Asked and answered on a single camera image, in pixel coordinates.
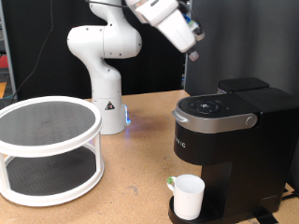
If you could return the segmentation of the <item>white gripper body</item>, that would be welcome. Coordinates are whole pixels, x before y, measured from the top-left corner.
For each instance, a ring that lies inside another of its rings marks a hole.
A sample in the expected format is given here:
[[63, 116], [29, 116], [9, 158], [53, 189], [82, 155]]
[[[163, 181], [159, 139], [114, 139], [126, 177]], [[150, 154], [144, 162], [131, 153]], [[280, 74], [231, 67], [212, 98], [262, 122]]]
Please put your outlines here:
[[142, 23], [158, 29], [180, 52], [195, 45], [177, 0], [125, 0], [125, 3]]

